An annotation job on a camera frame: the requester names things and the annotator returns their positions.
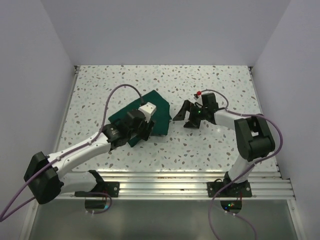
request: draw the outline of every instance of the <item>cable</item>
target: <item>cable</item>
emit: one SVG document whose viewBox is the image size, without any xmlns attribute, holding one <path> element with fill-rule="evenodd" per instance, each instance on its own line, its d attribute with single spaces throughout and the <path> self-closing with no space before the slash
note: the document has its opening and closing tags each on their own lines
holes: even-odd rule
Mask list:
<svg viewBox="0 0 320 240">
<path fill-rule="evenodd" d="M 104 206 L 104 209 L 101 210 L 101 211 L 92 211 L 91 214 L 103 214 L 105 213 L 106 211 L 108 211 L 112 205 L 112 198 L 109 194 L 107 194 L 106 192 L 88 192 L 88 194 L 92 194 L 92 195 L 103 195 L 106 197 L 106 199 L 110 199 L 110 204 L 109 206 L 105 205 Z"/>
<path fill-rule="evenodd" d="M 229 106 L 229 101 L 228 99 L 226 98 L 226 96 L 224 96 L 222 93 L 216 91 L 216 90 L 212 90 L 212 89 L 206 89 L 206 90 L 203 90 L 201 91 L 202 93 L 203 92 L 214 92 L 214 93 L 217 93 L 219 94 L 221 97 L 223 97 L 225 100 L 226 100 L 226 106 L 224 107 L 224 109 L 228 112 L 228 113 L 231 113 L 231 114 L 234 114 L 234 115 L 237 115 L 237 116 L 240 116 L 240 117 L 256 117 L 256 118 L 262 118 L 266 121 L 268 121 L 270 124 L 272 124 L 274 126 L 274 128 L 276 129 L 276 131 L 278 132 L 279 134 L 279 138 L 280 138 L 280 143 L 279 143 L 279 147 L 278 149 L 270 154 L 269 156 L 266 156 L 266 157 L 263 157 L 257 161 L 255 161 L 253 164 L 251 164 L 246 170 L 244 170 L 243 173 L 241 173 L 238 177 L 236 177 L 234 180 L 232 180 L 231 182 L 229 182 L 227 185 L 225 185 L 224 187 L 220 188 L 213 196 L 213 198 L 211 199 L 210 201 L 210 206 L 209 206 L 209 209 L 208 209 L 208 220 L 209 220 L 209 225 L 210 225 L 210 228 L 213 232 L 213 234 L 215 235 L 215 237 L 218 239 L 218 240 L 221 240 L 221 238 L 218 236 L 213 224 L 212 224 L 212 219 L 211 219 L 211 210 L 212 210 L 212 206 L 214 204 L 214 200 L 215 198 L 223 191 L 225 190 L 226 188 L 228 188 L 230 185 L 232 185 L 233 183 L 235 183 L 238 179 L 240 179 L 243 175 L 245 175 L 246 173 L 248 173 L 251 169 L 253 169 L 255 167 L 256 164 L 258 163 L 261 163 L 267 159 L 270 159 L 272 157 L 274 157 L 275 155 L 277 155 L 280 150 L 282 149 L 283 147 L 283 144 L 284 144 L 284 138 L 283 138 L 283 135 L 279 129 L 279 127 L 273 122 L 271 121 L 270 119 L 266 118 L 265 116 L 263 115 L 259 115 L 259 114 L 241 114 L 241 113 L 238 113 L 238 112 L 234 112 L 234 111 L 231 111 L 231 110 L 228 110 L 228 106 Z M 242 216 L 239 216 L 239 215 L 235 215 L 236 217 L 242 219 L 243 221 L 245 221 L 246 223 L 248 223 L 250 225 L 250 227 L 252 228 L 253 232 L 254 232 L 254 239 L 255 240 L 258 240 L 258 234 L 257 234 L 257 230 L 255 229 L 255 227 L 248 221 L 246 220 L 245 218 L 243 218 Z"/>
<path fill-rule="evenodd" d="M 97 133 L 97 135 L 92 139 L 91 142 L 94 142 L 97 140 L 97 138 L 100 136 L 100 134 L 102 133 L 102 130 L 104 128 L 104 125 L 105 125 L 105 121 L 106 121 L 106 115 L 107 115 L 107 110 L 108 110 L 108 105 L 109 105 L 109 102 L 110 102 L 110 99 L 111 99 L 111 96 L 115 93 L 115 91 L 119 88 L 122 88 L 122 87 L 130 87 L 132 89 L 134 89 L 140 99 L 141 99 L 141 103 L 144 103 L 144 99 L 141 95 L 141 93 L 138 91 L 138 89 L 136 89 L 134 86 L 130 85 L 130 84 L 121 84 L 117 87 L 115 87 L 109 94 L 108 98 L 106 99 L 106 102 L 105 102 L 105 107 L 104 107 L 104 112 L 103 112 L 103 119 L 102 119 L 102 124 L 101 124 L 101 127 L 99 129 L 99 132 Z M 12 210 L 11 212 L 9 212 L 7 215 L 5 215 L 8 211 L 8 209 L 11 207 L 11 205 L 14 203 L 14 201 L 17 199 L 17 197 L 21 194 L 21 192 L 36 178 L 38 177 L 42 172 L 44 172 L 47 168 L 49 168 L 50 166 L 52 166 L 53 164 L 55 164 L 56 162 L 58 162 L 61 158 L 64 158 L 65 156 L 77 151 L 77 150 L 80 150 L 86 146 L 88 146 L 90 143 L 89 142 L 86 142 L 78 147 L 75 147 L 63 154 L 61 154 L 59 157 L 57 157 L 56 159 L 54 159 L 53 161 L 49 162 L 47 165 L 45 165 L 43 168 L 41 168 L 39 171 L 37 171 L 32 177 L 30 177 L 24 184 L 23 186 L 16 192 L 16 194 L 12 197 L 12 199 L 9 201 L 9 203 L 5 206 L 5 208 L 3 209 L 3 211 L 1 212 L 1 215 L 0 215 L 0 223 L 3 222 L 5 219 L 7 219 L 8 217 L 10 217 L 12 214 L 14 214 L 17 210 L 19 210 L 20 208 L 22 208 L 24 205 L 28 204 L 29 202 L 31 202 L 33 199 L 35 199 L 35 197 L 32 197 L 30 198 L 29 200 L 25 201 L 24 203 L 22 203 L 21 205 L 19 205 L 18 207 L 16 207 L 14 210 Z"/>
<path fill-rule="evenodd" d="M 216 180 L 213 181 L 213 183 L 216 183 L 218 181 L 223 182 L 221 178 L 217 178 Z"/>
</svg>

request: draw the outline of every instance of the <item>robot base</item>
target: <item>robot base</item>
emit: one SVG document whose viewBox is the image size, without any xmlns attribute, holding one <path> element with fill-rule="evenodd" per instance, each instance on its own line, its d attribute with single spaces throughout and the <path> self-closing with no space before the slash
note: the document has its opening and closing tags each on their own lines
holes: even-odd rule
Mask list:
<svg viewBox="0 0 320 240">
<path fill-rule="evenodd" d="M 225 181 L 210 181 L 206 183 L 208 196 L 212 198 L 217 191 L 223 188 L 227 183 Z M 251 186 L 248 181 L 234 183 L 227 189 L 220 192 L 217 198 L 251 198 Z"/>
</svg>

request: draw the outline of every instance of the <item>green cloth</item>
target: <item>green cloth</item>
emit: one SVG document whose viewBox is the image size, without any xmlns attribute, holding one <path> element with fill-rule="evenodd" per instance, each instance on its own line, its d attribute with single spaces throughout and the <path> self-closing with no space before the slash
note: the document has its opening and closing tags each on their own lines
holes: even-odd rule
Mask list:
<svg viewBox="0 0 320 240">
<path fill-rule="evenodd" d="M 170 104 L 163 99 L 160 94 L 152 90 L 151 92 L 147 93 L 146 95 L 142 96 L 145 103 L 152 103 L 156 105 L 156 111 L 151 117 L 151 120 L 155 122 L 154 127 L 152 129 L 151 135 L 152 136 L 161 136 L 167 135 L 169 129 L 169 122 L 172 119 L 170 116 Z M 115 114 L 110 116 L 108 119 L 112 123 L 117 119 L 122 119 L 125 117 L 127 112 L 138 109 L 140 107 L 141 100 L 140 98 L 134 100 L 121 110 L 117 111 Z M 141 139 L 138 137 L 134 137 L 128 143 L 131 147 L 135 146 Z"/>
</svg>

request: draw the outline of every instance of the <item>gray floor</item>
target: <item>gray floor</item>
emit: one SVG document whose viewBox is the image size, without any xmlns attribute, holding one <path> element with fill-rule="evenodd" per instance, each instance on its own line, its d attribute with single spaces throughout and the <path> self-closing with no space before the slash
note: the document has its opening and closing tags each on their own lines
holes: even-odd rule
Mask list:
<svg viewBox="0 0 320 240">
<path fill-rule="evenodd" d="M 31 240 L 207 240 L 209 201 L 115 200 L 103 214 L 85 214 L 83 200 L 58 199 L 40 206 Z M 250 227 L 221 207 L 212 209 L 223 240 L 253 240 Z M 240 215 L 256 228 L 259 240 L 296 240 L 286 200 L 249 200 Z"/>
</svg>

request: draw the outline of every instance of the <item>metal frame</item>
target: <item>metal frame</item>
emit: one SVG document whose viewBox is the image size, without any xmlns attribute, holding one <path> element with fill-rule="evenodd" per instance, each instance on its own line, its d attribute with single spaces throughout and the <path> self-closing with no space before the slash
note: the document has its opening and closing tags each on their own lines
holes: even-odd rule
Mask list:
<svg viewBox="0 0 320 240">
<path fill-rule="evenodd" d="M 223 179 L 223 172 L 99 172 L 106 182 L 120 182 L 121 200 L 210 200 L 207 182 Z M 248 200 L 294 200 L 290 180 L 280 174 L 257 172 L 249 177 L 253 197 Z M 57 199 L 72 199 L 62 194 Z"/>
<path fill-rule="evenodd" d="M 54 150 L 58 150 L 61 133 L 67 117 L 72 93 L 76 85 L 79 66 L 75 70 L 72 88 L 64 110 Z M 120 182 L 118 199 L 122 200 L 210 200 L 207 182 L 223 179 L 224 172 L 99 172 L 105 181 Z M 248 178 L 252 197 L 248 200 L 287 200 L 292 222 L 299 240 L 305 240 L 306 234 L 300 219 L 294 191 L 290 180 L 283 180 L 280 172 L 252 172 Z M 58 199 L 74 199 L 73 194 L 62 194 Z M 38 202 L 29 205 L 20 240 L 28 240 L 38 210 Z"/>
</svg>

